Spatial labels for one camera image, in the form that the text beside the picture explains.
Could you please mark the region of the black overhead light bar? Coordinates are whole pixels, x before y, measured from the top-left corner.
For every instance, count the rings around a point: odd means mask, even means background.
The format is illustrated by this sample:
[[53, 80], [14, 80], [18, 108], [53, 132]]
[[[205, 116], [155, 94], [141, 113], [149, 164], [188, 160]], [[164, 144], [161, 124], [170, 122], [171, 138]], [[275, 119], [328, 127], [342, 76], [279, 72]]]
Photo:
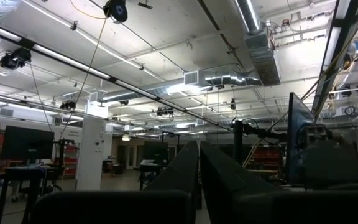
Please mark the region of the black overhead light bar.
[[317, 119], [334, 86], [347, 48], [358, 31], [358, 0], [337, 0], [312, 105]]

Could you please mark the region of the silver rectangular air duct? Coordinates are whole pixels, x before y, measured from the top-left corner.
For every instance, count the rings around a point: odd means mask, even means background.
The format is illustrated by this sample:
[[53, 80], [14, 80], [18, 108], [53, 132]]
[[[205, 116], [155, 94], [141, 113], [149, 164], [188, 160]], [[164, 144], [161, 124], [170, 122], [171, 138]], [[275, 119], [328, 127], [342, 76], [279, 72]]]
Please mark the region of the silver rectangular air duct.
[[244, 27], [244, 40], [255, 70], [265, 86], [281, 84], [274, 39], [269, 27], [255, 10], [251, 0], [234, 0]]

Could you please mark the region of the red storage rack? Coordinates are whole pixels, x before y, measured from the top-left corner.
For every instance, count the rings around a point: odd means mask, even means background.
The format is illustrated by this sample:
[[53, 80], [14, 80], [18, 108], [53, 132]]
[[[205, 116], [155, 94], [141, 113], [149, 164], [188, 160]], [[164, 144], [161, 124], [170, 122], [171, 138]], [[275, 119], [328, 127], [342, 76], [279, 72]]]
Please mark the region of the red storage rack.
[[262, 179], [277, 179], [282, 171], [283, 147], [280, 145], [262, 145], [252, 153], [245, 168]]

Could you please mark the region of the black monitor pole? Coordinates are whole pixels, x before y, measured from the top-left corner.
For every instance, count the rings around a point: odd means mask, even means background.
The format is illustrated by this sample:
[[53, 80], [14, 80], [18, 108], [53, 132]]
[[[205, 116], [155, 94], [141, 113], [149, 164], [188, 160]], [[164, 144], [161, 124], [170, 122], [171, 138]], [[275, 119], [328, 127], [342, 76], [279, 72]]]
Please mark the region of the black monitor pole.
[[240, 120], [234, 121], [233, 131], [234, 131], [233, 159], [240, 164], [242, 158], [242, 134], [243, 134], [242, 121]]

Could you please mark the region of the silver round air duct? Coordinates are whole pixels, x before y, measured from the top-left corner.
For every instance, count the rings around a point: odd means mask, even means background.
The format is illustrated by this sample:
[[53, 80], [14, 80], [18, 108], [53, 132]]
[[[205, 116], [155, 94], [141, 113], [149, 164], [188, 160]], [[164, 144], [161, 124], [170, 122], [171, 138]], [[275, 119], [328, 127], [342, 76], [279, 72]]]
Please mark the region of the silver round air duct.
[[174, 93], [199, 93], [216, 86], [261, 86], [259, 76], [253, 72], [196, 70], [186, 72], [183, 77], [160, 83], [141, 86], [140, 89], [155, 96]]

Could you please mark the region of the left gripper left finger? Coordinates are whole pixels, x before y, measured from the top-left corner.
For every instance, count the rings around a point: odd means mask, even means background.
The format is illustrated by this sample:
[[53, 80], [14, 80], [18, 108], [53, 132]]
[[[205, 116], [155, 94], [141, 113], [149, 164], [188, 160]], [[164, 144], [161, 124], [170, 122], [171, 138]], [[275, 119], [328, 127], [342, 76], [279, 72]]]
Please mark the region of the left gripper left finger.
[[189, 141], [160, 175], [144, 188], [164, 200], [184, 200], [193, 209], [201, 209], [201, 192], [198, 180], [199, 147]]

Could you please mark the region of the blue-screen desk monitor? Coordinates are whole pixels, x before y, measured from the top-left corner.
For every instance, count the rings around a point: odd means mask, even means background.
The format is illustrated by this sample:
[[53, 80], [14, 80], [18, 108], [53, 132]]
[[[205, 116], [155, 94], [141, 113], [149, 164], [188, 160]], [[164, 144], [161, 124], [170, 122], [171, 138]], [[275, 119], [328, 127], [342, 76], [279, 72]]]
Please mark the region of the blue-screen desk monitor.
[[287, 147], [285, 171], [289, 184], [300, 184], [301, 167], [303, 158], [302, 147], [298, 145], [300, 129], [314, 122], [314, 116], [310, 109], [294, 93], [290, 93], [288, 103]]

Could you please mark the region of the shelf with red bins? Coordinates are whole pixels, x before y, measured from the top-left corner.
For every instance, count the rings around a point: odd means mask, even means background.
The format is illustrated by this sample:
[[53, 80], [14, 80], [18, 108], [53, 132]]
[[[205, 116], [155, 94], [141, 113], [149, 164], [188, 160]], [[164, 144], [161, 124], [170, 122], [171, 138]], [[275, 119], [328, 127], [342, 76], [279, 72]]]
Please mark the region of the shelf with red bins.
[[74, 179], [78, 163], [79, 146], [74, 141], [64, 141], [63, 143], [63, 179]]

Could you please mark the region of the black desk monitor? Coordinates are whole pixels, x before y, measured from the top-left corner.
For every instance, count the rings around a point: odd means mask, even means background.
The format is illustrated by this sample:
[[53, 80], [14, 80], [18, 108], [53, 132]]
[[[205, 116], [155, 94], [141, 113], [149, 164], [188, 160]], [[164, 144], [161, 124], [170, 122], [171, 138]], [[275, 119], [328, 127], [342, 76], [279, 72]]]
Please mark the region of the black desk monitor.
[[145, 141], [144, 160], [157, 160], [163, 162], [168, 160], [168, 144], [165, 142]]
[[6, 126], [1, 157], [9, 160], [51, 159], [54, 132]]

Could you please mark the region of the black desk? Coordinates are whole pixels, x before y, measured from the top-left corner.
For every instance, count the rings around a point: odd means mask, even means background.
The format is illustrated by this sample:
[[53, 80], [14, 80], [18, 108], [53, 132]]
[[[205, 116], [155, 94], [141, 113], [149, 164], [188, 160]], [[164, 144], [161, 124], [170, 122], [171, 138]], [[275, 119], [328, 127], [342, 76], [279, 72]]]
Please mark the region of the black desk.
[[46, 181], [57, 180], [60, 176], [62, 168], [58, 167], [8, 167], [5, 173], [1, 176], [3, 183], [0, 194], [0, 224], [2, 222], [4, 206], [7, 197], [7, 188], [10, 181], [29, 181], [29, 190], [27, 202], [24, 210], [24, 215], [21, 224], [29, 224], [29, 217], [32, 208], [34, 207], [39, 196], [43, 196], [43, 189], [46, 186]]
[[142, 160], [139, 165], [139, 189], [142, 190], [144, 185], [150, 184], [154, 181], [166, 168], [167, 163], [155, 163], [154, 160]]

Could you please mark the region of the white square pillar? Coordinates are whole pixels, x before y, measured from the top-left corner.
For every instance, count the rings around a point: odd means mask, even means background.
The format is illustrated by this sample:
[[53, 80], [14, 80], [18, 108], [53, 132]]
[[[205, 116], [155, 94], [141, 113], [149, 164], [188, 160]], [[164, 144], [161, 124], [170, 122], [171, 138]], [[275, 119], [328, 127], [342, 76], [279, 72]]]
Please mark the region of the white square pillar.
[[83, 119], [75, 190], [100, 190], [107, 108], [90, 101]]

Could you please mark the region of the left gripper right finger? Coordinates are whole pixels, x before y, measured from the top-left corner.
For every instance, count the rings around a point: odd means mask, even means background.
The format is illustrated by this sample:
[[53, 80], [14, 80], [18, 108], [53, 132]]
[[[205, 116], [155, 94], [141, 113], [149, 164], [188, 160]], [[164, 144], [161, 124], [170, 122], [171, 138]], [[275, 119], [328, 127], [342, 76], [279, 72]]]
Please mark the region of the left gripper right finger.
[[209, 142], [201, 143], [200, 169], [211, 224], [270, 224], [270, 209], [258, 195], [275, 186]]

